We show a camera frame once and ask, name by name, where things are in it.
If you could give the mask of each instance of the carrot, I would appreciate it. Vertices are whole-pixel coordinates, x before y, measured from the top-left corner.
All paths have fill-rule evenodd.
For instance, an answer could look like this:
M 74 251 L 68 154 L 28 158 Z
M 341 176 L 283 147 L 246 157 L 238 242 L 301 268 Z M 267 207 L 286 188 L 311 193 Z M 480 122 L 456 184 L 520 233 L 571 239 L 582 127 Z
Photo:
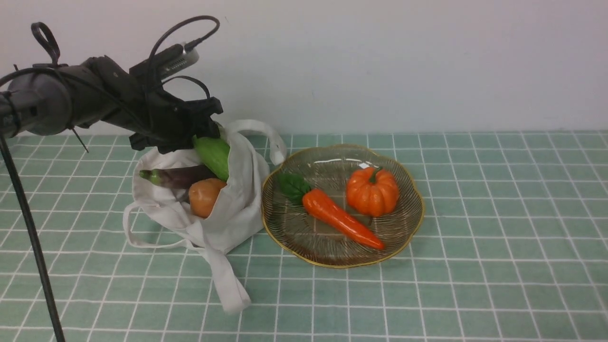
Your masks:
M 283 173 L 278 176 L 281 191 L 295 204 L 302 205 L 314 218 L 327 223 L 353 241 L 377 250 L 384 243 L 371 230 L 339 207 L 324 191 L 313 189 L 304 177 Z

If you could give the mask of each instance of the eggplant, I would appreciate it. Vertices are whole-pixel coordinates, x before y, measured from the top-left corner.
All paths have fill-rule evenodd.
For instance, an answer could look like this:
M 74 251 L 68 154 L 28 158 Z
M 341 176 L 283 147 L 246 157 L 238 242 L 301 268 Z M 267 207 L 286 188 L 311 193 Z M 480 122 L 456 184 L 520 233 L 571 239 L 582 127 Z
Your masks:
M 176 169 L 141 170 L 139 176 L 156 186 L 169 189 L 189 189 L 198 181 L 217 178 L 215 173 L 203 164 Z

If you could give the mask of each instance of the orange pumpkin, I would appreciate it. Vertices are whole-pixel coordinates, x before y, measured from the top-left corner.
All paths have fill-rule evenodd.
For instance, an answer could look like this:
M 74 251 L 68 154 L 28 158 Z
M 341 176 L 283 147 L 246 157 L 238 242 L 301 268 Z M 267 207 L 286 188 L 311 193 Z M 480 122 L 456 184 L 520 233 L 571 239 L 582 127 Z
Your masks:
M 192 184 L 188 190 L 192 214 L 202 218 L 209 217 L 219 192 L 224 186 L 226 186 L 226 182 L 217 178 L 209 178 Z
M 346 186 L 349 206 L 362 215 L 379 217 L 395 210 L 399 187 L 395 177 L 382 167 L 353 172 Z

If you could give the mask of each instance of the green tiled surface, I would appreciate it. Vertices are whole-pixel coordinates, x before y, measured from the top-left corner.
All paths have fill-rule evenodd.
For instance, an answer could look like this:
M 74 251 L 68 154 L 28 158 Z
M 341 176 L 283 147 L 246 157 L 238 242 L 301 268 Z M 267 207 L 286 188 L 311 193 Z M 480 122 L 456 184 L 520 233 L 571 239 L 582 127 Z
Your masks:
M 197 254 L 127 246 L 143 152 L 125 137 L 11 139 L 68 341 L 608 340 L 608 133 L 284 135 L 290 152 L 367 145 L 427 204 L 380 265 L 314 267 L 265 232 L 229 259 L 253 304 L 224 314 Z M 266 139 L 250 137 L 268 159 Z M 0 164 L 0 341 L 52 341 L 27 232 Z M 135 213 L 134 231 L 174 241 Z

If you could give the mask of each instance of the black stand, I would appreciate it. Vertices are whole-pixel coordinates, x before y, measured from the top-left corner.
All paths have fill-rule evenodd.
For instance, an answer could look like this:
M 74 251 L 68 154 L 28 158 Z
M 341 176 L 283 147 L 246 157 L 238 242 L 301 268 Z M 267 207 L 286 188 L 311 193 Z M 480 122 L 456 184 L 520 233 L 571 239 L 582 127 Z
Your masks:
M 55 298 L 53 297 L 53 291 L 50 287 L 49 272 L 47 271 L 46 263 L 44 262 L 42 247 L 40 246 L 40 240 L 38 240 L 38 233 L 36 232 L 32 212 L 30 211 L 30 206 L 27 203 L 26 193 L 23 191 L 23 185 L 21 185 L 19 173 L 17 172 L 17 168 L 13 162 L 13 157 L 10 155 L 9 146 L 1 134 L 0 150 L 2 151 L 2 157 L 6 163 L 6 168 L 9 171 L 10 180 L 15 188 L 15 194 L 17 194 L 17 200 L 19 201 L 19 206 L 21 207 L 21 212 L 23 213 L 23 219 L 26 221 L 27 233 L 29 234 L 30 242 L 32 243 L 34 259 L 36 260 L 36 266 L 38 267 L 38 273 L 40 274 L 40 281 L 42 282 L 42 289 L 44 291 L 44 297 L 46 298 L 46 305 L 49 308 L 50 321 L 53 324 L 55 338 L 57 339 L 57 342 L 66 342 L 66 338 L 64 337 L 63 330 L 61 328 Z

